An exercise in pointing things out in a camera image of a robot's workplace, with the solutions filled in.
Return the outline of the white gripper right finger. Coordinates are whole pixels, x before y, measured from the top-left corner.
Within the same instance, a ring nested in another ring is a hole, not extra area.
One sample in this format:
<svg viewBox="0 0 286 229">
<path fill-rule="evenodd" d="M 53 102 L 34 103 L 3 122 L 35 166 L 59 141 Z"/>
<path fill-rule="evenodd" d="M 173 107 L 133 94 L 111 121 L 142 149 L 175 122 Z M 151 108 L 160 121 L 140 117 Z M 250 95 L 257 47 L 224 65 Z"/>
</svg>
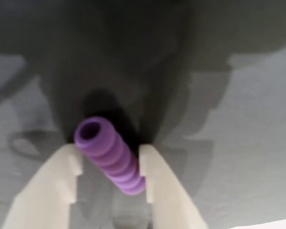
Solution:
<svg viewBox="0 0 286 229">
<path fill-rule="evenodd" d="M 205 220 L 166 160 L 152 145 L 139 147 L 140 175 L 154 229 L 206 229 Z"/>
</svg>

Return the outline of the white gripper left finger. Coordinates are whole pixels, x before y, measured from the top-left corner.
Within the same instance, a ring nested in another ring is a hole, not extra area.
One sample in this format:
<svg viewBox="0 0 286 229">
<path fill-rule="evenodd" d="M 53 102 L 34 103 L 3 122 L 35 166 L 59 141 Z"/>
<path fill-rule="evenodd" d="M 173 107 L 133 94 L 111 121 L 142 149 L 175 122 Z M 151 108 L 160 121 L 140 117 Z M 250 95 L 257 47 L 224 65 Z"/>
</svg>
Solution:
<svg viewBox="0 0 286 229">
<path fill-rule="evenodd" d="M 74 144 L 59 148 L 15 196 L 2 227 L 68 229 L 82 173 L 83 157 L 78 148 Z"/>
</svg>

